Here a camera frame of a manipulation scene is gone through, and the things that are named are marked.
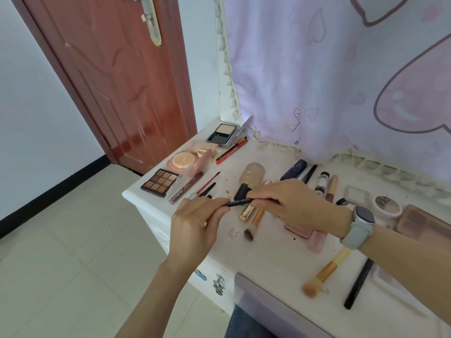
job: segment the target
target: brown eyeshadow palette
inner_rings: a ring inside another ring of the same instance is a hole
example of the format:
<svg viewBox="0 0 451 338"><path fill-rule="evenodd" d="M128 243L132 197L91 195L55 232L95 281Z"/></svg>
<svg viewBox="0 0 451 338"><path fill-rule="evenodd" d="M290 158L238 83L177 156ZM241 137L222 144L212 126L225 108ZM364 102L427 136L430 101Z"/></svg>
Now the brown eyeshadow palette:
<svg viewBox="0 0 451 338"><path fill-rule="evenodd" d="M141 190L153 193L164 198L166 192L172 186L179 175L165 169L159 169L156 173L141 186Z"/></svg>

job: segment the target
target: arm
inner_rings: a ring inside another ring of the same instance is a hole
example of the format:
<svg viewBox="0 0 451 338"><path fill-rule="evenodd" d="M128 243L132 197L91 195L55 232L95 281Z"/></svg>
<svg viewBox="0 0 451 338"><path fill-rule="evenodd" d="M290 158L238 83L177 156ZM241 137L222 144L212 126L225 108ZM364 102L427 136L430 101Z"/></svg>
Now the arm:
<svg viewBox="0 0 451 338"><path fill-rule="evenodd" d="M306 226L344 238L352 211L318 197L303 182L290 179L252 190L252 206L261 207L292 227ZM257 199L272 198L276 202ZM376 225L359 250L390 273L413 296L451 325L451 255Z"/></svg>
<svg viewBox="0 0 451 338"><path fill-rule="evenodd" d="M116 338L162 337L175 301L216 241L228 198L184 199L171 221L169 254Z"/></svg>

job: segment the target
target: watch face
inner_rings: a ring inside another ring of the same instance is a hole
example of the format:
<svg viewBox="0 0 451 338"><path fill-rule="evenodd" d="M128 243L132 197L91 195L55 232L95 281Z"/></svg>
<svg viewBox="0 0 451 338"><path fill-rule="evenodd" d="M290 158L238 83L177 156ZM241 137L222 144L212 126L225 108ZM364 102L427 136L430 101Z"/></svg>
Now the watch face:
<svg viewBox="0 0 451 338"><path fill-rule="evenodd" d="M363 206L356 206L354 210L355 214L361 219L363 219L365 222L373 224L375 223L374 215L370 210L364 208Z"/></svg>

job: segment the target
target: tiled floor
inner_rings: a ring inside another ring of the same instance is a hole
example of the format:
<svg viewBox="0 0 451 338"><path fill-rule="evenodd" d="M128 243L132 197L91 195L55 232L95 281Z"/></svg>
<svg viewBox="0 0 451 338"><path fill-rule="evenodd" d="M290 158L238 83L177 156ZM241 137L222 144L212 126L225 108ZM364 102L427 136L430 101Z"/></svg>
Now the tiled floor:
<svg viewBox="0 0 451 338"><path fill-rule="evenodd" d="M137 179L110 165L0 240L2 338L116 334L166 256L121 196ZM164 337L223 337L228 321L187 284Z"/></svg>

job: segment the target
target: hand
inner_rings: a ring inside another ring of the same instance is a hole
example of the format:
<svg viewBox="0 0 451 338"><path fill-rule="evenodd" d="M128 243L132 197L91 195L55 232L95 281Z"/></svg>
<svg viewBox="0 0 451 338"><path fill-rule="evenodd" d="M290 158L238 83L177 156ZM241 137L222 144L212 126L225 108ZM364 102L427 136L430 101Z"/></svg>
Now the hand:
<svg viewBox="0 0 451 338"><path fill-rule="evenodd" d="M297 179L263 185L249 191L247 197L255 199L252 206L271 212L290 227L309 227L344 238L352 223L352 211L329 203Z"/></svg>
<svg viewBox="0 0 451 338"><path fill-rule="evenodd" d="M207 197L182 200L171 220L166 263L172 271L189 277L205 259L216 241L219 221L230 211L223 206L229 201L229 198Z"/></svg>

